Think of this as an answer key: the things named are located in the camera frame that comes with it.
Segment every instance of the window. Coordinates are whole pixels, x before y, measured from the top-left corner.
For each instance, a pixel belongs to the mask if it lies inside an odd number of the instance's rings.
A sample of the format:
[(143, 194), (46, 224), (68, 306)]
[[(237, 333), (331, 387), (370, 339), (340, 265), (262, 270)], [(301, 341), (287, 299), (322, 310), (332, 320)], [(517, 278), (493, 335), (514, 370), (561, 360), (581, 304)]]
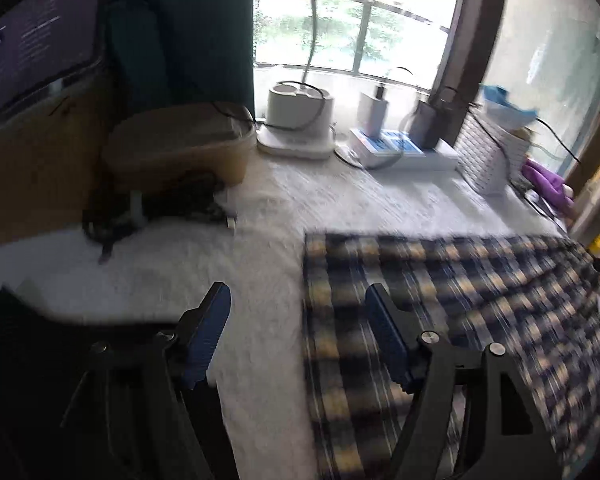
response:
[[(485, 84), (539, 115), (577, 153), (600, 110), (600, 6), (595, 0), (507, 0)], [(538, 123), (530, 150), (564, 174), (571, 157)]]
[[(315, 69), (389, 76), (430, 89), (456, 0), (317, 0)], [(254, 60), (304, 66), (311, 41), (310, 0), (254, 0)], [(395, 71), (403, 66), (413, 72)]]

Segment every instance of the purple towel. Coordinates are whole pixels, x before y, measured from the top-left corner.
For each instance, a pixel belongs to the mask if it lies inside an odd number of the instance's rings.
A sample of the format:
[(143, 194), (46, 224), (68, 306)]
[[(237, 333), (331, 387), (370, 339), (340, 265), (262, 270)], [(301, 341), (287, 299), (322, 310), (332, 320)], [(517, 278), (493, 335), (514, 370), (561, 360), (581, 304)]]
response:
[(549, 205), (565, 215), (569, 215), (573, 200), (564, 194), (564, 179), (537, 162), (527, 159), (522, 165), (522, 175), (536, 188), (536, 192)]

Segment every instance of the metal railing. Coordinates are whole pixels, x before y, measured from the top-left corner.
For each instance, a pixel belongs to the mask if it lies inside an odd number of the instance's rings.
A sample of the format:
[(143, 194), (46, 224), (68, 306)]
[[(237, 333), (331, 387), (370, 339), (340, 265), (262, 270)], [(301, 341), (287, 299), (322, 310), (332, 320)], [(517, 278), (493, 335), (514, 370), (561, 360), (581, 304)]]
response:
[[(336, 69), (336, 68), (326, 68), (326, 67), (320, 67), (320, 66), (315, 66), (312, 68), (315, 68), (316, 70), (321, 70), (324, 72), (339, 73), (339, 74), (346, 74), (346, 75), (353, 75), (353, 76), (364, 76), (364, 77), (368, 77), (371, 79), (376, 79), (378, 81), (387, 81), (392, 84), (408, 86), (410, 88), (416, 89), (419, 92), (429, 93), (430, 89), (423, 88), (418, 85), (404, 83), (401, 81), (388, 79), (388, 78), (385, 78), (382, 76), (375, 76), (372, 74), (362, 73), (362, 72), (360, 72), (360, 64), (362, 63), (362, 56), (365, 51), (366, 33), (368, 31), (369, 19), (371, 18), (372, 8), (375, 7), (378, 9), (388, 10), (389, 12), (399, 14), (400, 16), (404, 16), (405, 18), (409, 18), (409, 19), (415, 20), (417, 22), (425, 23), (426, 25), (430, 25), (431, 27), (436, 27), (434, 22), (432, 20), (424, 18), (423, 16), (419, 16), (418, 14), (415, 14), (414, 12), (411, 12), (410, 10), (401, 9), (400, 7), (396, 7), (396, 6), (393, 6), (390, 4), (378, 2), (377, 0), (349, 0), (349, 1), (362, 4), (362, 20), (360, 21), (360, 30), (358, 31), (358, 39), (356, 41), (352, 69), (351, 70), (341, 70), (341, 69)], [(444, 32), (445, 34), (449, 33), (448, 27), (443, 27), (442, 25), (439, 25), (438, 28), (440, 28), (440, 30), (442, 32)], [(256, 62), (256, 65), (258, 67), (263, 67), (263, 68), (273, 66), (273, 64), (266, 63), (266, 62)], [(302, 69), (304, 68), (304, 65), (296, 65), (296, 64), (283, 64), (283, 66), (285, 68), (302, 68)]]

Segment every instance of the plaid cloth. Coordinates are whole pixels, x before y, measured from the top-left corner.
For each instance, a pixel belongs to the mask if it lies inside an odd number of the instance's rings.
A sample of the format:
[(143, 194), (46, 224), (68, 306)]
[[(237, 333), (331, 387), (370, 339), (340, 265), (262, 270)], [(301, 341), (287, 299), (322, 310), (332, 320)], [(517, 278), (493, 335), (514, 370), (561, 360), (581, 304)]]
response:
[[(598, 275), (565, 238), (442, 238), (308, 234), (304, 364), (322, 479), (375, 479), (386, 470), (410, 396), (393, 383), (363, 313), (381, 283), (423, 330), (482, 349), (503, 343), (568, 474), (600, 433)], [(456, 396), (443, 460), (461, 431)]]

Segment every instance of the black cable bundle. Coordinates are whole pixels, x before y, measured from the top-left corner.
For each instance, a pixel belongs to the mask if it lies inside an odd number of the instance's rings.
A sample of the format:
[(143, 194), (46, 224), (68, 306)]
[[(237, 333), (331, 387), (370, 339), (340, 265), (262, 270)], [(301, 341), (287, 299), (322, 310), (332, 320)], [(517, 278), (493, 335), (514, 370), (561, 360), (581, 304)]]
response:
[(144, 194), (139, 208), (142, 222), (132, 212), (129, 193), (98, 190), (90, 206), (82, 213), (85, 236), (102, 245), (100, 262), (111, 256), (113, 245), (142, 228), (142, 224), (164, 217), (177, 217), (205, 223), (227, 223), (230, 216), (216, 203), (215, 193), (224, 183), (213, 173), (189, 171), (156, 193)]

